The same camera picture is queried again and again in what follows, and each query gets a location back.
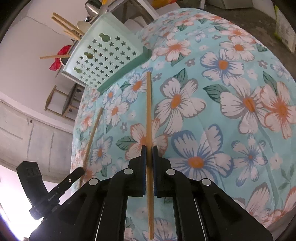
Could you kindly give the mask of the wooden chopstick two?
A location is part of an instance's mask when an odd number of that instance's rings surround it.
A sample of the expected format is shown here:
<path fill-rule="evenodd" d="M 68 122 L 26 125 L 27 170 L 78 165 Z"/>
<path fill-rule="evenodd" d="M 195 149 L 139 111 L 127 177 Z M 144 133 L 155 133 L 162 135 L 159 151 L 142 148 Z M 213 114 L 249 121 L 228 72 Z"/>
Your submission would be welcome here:
<path fill-rule="evenodd" d="M 49 55 L 49 56 L 41 56 L 40 59 L 51 59 L 51 58 L 69 58 L 70 54 L 63 54 L 63 55 Z"/>

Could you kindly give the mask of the wooden chopstick five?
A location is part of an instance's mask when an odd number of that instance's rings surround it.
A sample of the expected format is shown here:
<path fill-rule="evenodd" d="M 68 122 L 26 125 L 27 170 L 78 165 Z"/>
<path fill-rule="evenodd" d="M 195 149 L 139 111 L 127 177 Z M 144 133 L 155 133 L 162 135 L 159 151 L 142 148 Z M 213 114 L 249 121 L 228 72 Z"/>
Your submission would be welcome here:
<path fill-rule="evenodd" d="M 147 73 L 147 211 L 149 240 L 154 239 L 154 178 L 152 167 L 152 74 Z"/>

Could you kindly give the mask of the mint green utensil caddy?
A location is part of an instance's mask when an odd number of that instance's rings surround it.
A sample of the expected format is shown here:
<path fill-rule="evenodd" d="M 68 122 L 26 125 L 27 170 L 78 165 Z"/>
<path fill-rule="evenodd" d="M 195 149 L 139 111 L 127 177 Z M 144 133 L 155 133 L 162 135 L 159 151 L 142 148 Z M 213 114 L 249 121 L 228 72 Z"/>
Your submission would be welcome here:
<path fill-rule="evenodd" d="M 72 51 L 63 73 L 105 92 L 145 63 L 151 51 L 112 13 L 100 16 Z"/>

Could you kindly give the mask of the steel electric kettle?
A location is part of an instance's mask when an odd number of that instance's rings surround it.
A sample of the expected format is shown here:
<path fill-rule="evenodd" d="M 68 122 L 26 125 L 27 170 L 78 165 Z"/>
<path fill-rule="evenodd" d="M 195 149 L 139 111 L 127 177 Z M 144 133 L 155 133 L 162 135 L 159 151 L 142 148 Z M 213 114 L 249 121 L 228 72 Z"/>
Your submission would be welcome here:
<path fill-rule="evenodd" d="M 98 15 L 102 2 L 99 0 L 88 0 L 84 6 L 90 18 L 93 18 Z"/>

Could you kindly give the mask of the silver refrigerator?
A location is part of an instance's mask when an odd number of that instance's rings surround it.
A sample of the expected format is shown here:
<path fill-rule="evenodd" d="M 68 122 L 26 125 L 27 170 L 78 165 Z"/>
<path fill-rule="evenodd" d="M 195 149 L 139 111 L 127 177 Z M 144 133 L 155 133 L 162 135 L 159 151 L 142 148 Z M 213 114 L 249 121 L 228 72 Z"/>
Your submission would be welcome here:
<path fill-rule="evenodd" d="M 206 3 L 221 9 L 252 8 L 252 0 L 208 0 Z"/>

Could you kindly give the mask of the yellow bag under table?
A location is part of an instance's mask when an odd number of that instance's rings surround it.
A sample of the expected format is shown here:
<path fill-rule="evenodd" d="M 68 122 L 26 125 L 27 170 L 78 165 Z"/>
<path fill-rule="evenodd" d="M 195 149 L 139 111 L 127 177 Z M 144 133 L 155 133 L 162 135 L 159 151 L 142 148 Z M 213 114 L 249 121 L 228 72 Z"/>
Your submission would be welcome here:
<path fill-rule="evenodd" d="M 160 9 L 168 4 L 175 3 L 177 0 L 153 0 L 151 5 L 154 9 Z"/>

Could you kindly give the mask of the wooden chopstick six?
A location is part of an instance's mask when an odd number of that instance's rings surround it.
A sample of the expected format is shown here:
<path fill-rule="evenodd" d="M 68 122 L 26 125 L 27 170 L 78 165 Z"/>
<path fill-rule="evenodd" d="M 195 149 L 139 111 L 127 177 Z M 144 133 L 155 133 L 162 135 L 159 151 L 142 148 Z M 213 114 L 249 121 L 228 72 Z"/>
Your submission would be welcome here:
<path fill-rule="evenodd" d="M 101 119 L 101 116 L 103 114 L 103 110 L 104 110 L 104 108 L 100 108 L 100 110 L 99 110 L 99 113 L 98 113 L 96 121 L 95 121 L 94 128 L 93 128 L 93 130 L 91 132 L 91 136 L 90 136 L 90 139 L 89 139 L 89 142 L 88 142 L 88 145 L 87 145 L 86 155 L 85 155 L 85 158 L 84 158 L 84 161 L 83 161 L 83 169 L 84 169 L 85 173 L 86 173 L 86 170 L 87 170 L 88 159 L 89 159 L 89 156 L 90 156 L 90 150 L 91 150 L 91 146 L 92 146 L 92 143 L 93 143 L 93 139 L 94 139 L 96 130 L 97 130 L 98 126 L 99 126 L 100 119 Z"/>

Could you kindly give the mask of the green rice bag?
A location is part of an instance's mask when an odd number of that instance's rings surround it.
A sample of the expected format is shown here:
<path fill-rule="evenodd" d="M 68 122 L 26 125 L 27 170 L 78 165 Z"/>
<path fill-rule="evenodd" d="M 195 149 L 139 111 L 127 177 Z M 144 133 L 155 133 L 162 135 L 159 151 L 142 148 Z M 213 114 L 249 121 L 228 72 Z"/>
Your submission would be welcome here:
<path fill-rule="evenodd" d="M 281 40 L 289 51 L 295 53 L 295 31 L 280 9 L 277 6 L 274 8 L 276 15 L 275 36 Z"/>

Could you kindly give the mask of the wooden chair black seat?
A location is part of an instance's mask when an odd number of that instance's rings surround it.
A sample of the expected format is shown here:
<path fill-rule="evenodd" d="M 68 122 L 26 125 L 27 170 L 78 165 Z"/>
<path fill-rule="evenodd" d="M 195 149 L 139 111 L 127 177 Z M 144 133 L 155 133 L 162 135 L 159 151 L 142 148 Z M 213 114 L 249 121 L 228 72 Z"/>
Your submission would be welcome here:
<path fill-rule="evenodd" d="M 44 111 L 53 113 L 69 121 L 74 121 L 78 114 L 84 87 L 74 84 L 68 92 L 59 90 L 54 85 L 47 97 Z"/>

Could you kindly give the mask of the red plastic bag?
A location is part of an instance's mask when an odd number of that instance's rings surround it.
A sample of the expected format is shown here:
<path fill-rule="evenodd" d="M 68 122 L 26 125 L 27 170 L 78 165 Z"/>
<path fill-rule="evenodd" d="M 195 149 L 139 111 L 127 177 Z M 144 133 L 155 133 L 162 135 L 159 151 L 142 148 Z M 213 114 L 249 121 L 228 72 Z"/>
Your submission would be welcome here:
<path fill-rule="evenodd" d="M 68 51 L 70 50 L 72 45 L 65 45 L 63 48 L 61 48 L 59 50 L 59 52 L 57 53 L 57 55 L 66 55 L 68 53 Z M 61 61 L 60 58 L 56 58 L 54 63 L 50 66 L 50 70 L 51 71 L 57 71 L 60 67 L 61 67 Z"/>

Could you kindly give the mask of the floral blue tablecloth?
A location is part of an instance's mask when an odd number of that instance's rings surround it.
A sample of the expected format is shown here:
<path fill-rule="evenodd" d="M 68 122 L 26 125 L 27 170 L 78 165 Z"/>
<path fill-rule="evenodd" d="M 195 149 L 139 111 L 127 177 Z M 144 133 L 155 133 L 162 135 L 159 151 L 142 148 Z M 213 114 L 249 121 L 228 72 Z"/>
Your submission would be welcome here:
<path fill-rule="evenodd" d="M 259 40 L 200 9 L 171 11 L 137 33 L 146 63 L 106 92 L 86 87 L 74 124 L 71 169 L 107 179 L 146 143 L 147 73 L 152 141 L 188 178 L 208 178 L 274 239 L 295 216 L 295 81 Z"/>

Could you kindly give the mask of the white panel door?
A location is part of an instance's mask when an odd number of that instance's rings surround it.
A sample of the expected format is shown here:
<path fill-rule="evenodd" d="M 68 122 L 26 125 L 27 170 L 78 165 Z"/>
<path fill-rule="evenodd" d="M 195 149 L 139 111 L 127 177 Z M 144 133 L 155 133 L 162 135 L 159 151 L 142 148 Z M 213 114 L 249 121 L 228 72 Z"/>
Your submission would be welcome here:
<path fill-rule="evenodd" d="M 15 171 L 37 162 L 43 179 L 61 182 L 70 174 L 72 134 L 29 118 L 1 102 L 1 165 Z"/>

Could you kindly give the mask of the white side table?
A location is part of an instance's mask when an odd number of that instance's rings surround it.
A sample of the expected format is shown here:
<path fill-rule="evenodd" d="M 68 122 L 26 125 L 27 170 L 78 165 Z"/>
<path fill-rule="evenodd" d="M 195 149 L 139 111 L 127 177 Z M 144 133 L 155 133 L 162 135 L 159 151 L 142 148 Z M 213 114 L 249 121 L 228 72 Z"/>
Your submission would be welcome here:
<path fill-rule="evenodd" d="M 126 22 L 126 18 L 127 18 L 127 10 L 128 10 L 127 1 L 113 1 L 112 3 L 107 3 L 107 5 L 108 5 L 108 13 L 112 13 L 112 15 L 114 15 L 120 22 L 122 22 L 124 24 Z M 88 16 L 85 19 L 85 22 L 88 22 L 90 25 L 92 25 L 99 17 L 100 17 L 99 14 L 93 18 L 90 18 L 90 16 Z M 78 33 L 78 36 L 81 39 L 85 35 L 85 33 L 83 33 L 81 30 L 77 30 L 76 32 Z M 67 54 L 71 54 L 78 43 L 79 43 L 79 41 L 76 40 L 75 43 L 72 45 L 69 53 L 67 53 Z M 74 81 L 78 84 L 82 83 L 81 81 L 77 80 L 76 78 L 70 77 L 70 76 L 66 75 L 65 73 L 63 73 L 64 67 L 65 66 L 62 66 L 60 68 L 59 73 L 61 73 L 65 77 L 71 79 L 72 81 Z"/>

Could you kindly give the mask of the white sack under table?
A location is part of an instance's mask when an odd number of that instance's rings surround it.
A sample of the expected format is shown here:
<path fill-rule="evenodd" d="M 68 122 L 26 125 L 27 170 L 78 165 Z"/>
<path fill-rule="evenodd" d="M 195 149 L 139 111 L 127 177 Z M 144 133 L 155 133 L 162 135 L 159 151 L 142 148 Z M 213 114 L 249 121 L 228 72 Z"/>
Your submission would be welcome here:
<path fill-rule="evenodd" d="M 146 21 L 142 16 L 138 16 L 135 19 L 128 19 L 124 23 L 124 25 L 133 33 L 141 31 L 143 28 L 147 26 Z"/>

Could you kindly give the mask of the steel spoon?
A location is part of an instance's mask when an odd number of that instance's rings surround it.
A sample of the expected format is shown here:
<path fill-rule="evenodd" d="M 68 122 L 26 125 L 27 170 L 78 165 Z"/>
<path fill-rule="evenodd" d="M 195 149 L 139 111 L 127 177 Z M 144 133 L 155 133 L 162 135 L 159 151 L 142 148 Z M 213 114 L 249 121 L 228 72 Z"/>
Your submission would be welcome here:
<path fill-rule="evenodd" d="M 103 15 L 108 12 L 108 5 L 107 4 L 102 4 L 100 9 L 99 9 L 99 15 Z"/>

